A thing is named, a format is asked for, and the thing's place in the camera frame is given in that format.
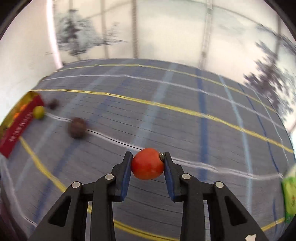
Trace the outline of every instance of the yellow stripe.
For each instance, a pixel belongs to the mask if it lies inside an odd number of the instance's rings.
[[[250,136],[256,137],[256,138],[261,139],[263,141],[269,142],[269,143],[271,143],[273,145],[284,148],[286,151],[288,151],[290,153],[294,153],[294,151],[292,149],[282,145],[281,143],[279,143],[279,142],[277,142],[275,140],[264,137],[264,136],[254,132],[254,131],[249,131],[249,130],[241,128],[239,126],[230,124],[227,121],[219,119],[218,117],[203,114],[203,113],[200,113],[200,112],[196,112],[194,110],[188,110],[188,109],[184,109],[184,108],[180,108],[180,107],[176,107],[176,106],[172,106],[172,105],[162,104],[162,103],[158,103],[158,102],[152,102],[152,101],[149,101],[149,100],[142,100],[142,99],[127,97],[127,96],[122,96],[122,95],[116,95],[116,94],[111,94],[111,93],[106,93],[106,92],[67,90],[67,89],[47,89],[47,90],[44,89],[44,90],[32,90],[32,91],[64,91],[64,92],[76,92],[76,93],[93,94],[93,95],[105,95],[105,96],[112,96],[112,97],[115,97],[115,98],[129,100],[129,101],[134,101],[134,102],[138,102],[138,103],[142,103],[142,104],[159,106],[159,107],[162,107],[162,108],[166,108],[166,109],[169,109],[169,110],[174,110],[174,111],[181,112],[181,113],[184,113],[184,114],[193,115],[193,116],[197,116],[197,117],[201,117],[201,118],[207,118],[207,119],[212,120],[212,121],[223,123],[223,124],[233,128],[233,129],[236,129],[236,130],[244,132],[244,133],[246,133],[246,134],[248,134]]]
[[[24,149],[31,156],[31,158],[32,158],[35,166],[37,167],[37,169],[43,175],[45,175],[48,179],[50,179],[53,182],[53,184],[61,192],[64,192],[67,189],[66,186],[64,184],[62,184],[60,182],[60,180],[57,179],[54,175],[52,175],[50,173],[50,171],[41,163],[38,156],[33,152],[33,150],[30,148],[30,146],[27,144],[27,142],[22,137],[19,137],[19,139],[20,139],[21,144],[24,147]],[[88,213],[91,213],[91,205],[88,205],[87,211],[88,211]],[[275,225],[280,224],[280,223],[282,223],[284,221],[285,221],[285,218],[280,218],[280,219],[276,220],[275,222],[272,222],[272,223],[262,227],[261,229],[263,231],[266,231],[266,230],[268,230],[268,229],[274,227]],[[133,234],[133,235],[136,235],[138,237],[145,238],[145,239],[148,239],[148,240],[154,240],[154,241],[179,241],[179,239],[176,239],[176,238],[165,237],[165,236],[149,233],[149,232],[146,232],[146,231],[131,227],[131,226],[126,225],[126,224],[124,224],[122,222],[119,222],[119,221],[117,221],[115,219],[114,219],[114,227],[116,227],[116,228],[118,228],[118,229],[120,229],[120,230],[122,230],[124,232],[130,233],[130,234]]]
[[[250,99],[260,103],[261,105],[265,106],[266,108],[268,108],[269,110],[275,112],[275,110],[271,107],[269,107],[268,105],[265,105],[263,104],[260,100],[236,89],[236,88],[233,88],[233,87],[230,87],[230,86],[227,86],[227,85],[223,85],[222,83],[218,82],[218,81],[215,81],[215,80],[211,80],[211,79],[208,79],[208,78],[205,78],[205,77],[202,77],[202,76],[198,76],[198,75],[195,75],[195,74],[190,74],[190,73],[187,73],[187,72],[183,72],[183,71],[178,71],[178,70],[174,70],[174,69],[165,69],[165,68],[161,68],[161,67],[157,67],[157,66],[151,66],[151,65],[142,65],[142,64],[94,64],[94,65],[87,65],[87,66],[80,66],[80,67],[73,67],[73,68],[67,68],[67,69],[61,69],[61,70],[57,70],[56,72],[60,72],[60,71],[65,71],[65,70],[70,70],[70,69],[80,69],[80,68],[88,68],[88,67],[96,67],[96,66],[102,66],[102,67],[113,67],[113,66],[126,66],[126,67],[144,67],[144,68],[152,68],[152,69],[160,69],[160,70],[165,70],[165,71],[171,71],[171,72],[174,72],[174,73],[178,73],[178,74],[185,74],[185,75],[188,75],[188,76],[192,76],[192,77],[195,77],[195,78],[200,78],[200,79],[203,79],[203,80],[206,80],[206,81],[209,81],[209,82],[212,82],[214,84],[217,84],[217,85],[220,85],[220,86],[225,86],[227,87],[228,89],[230,90],[233,90],[237,93],[240,93],[242,95],[245,95],[247,97],[249,97]]]

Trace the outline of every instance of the brown ball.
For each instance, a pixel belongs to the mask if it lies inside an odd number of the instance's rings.
[[[68,132],[74,139],[81,139],[86,134],[86,122],[85,120],[74,117],[68,125]]]
[[[59,101],[57,99],[52,99],[49,103],[48,103],[48,107],[51,110],[54,110],[55,108],[57,108],[59,105]]]

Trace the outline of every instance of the fruit box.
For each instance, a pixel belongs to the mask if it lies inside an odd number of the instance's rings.
[[[33,109],[36,106],[44,106],[40,95],[31,91],[26,93],[0,125],[0,153],[6,158],[9,157],[19,136],[31,122]]]

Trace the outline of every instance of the green bag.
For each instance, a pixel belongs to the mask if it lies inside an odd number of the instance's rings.
[[[285,202],[285,222],[290,223],[296,214],[296,177],[286,177],[281,184]]]

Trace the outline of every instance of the triangular cutout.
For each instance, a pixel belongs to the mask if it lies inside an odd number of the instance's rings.
[[[241,211],[228,196],[225,197],[225,203],[232,226],[240,225],[247,222],[247,219],[243,216]]]
[[[65,198],[63,203],[58,207],[55,213],[51,216],[48,222],[56,226],[64,227],[66,224],[70,203],[71,203],[71,197],[68,196]]]

